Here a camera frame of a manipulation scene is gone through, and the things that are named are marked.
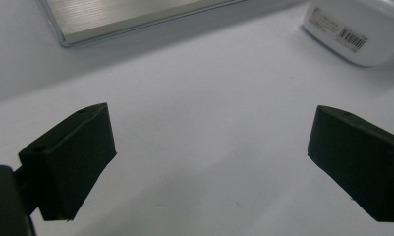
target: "white table surface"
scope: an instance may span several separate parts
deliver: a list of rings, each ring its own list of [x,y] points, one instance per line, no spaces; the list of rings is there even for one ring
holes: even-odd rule
[[[394,235],[307,157],[319,104],[394,133],[394,61],[350,64],[302,30],[307,2],[249,0],[58,45],[34,0],[0,1],[0,164],[108,102],[118,155],[77,217],[39,236]]]

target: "screw hole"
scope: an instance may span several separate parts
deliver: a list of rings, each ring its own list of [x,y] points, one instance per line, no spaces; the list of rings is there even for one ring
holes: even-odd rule
[[[47,149],[47,146],[39,146],[39,147],[36,147],[36,148],[33,150],[33,152],[34,152],[34,153],[40,153],[40,152],[45,151],[46,149]]]

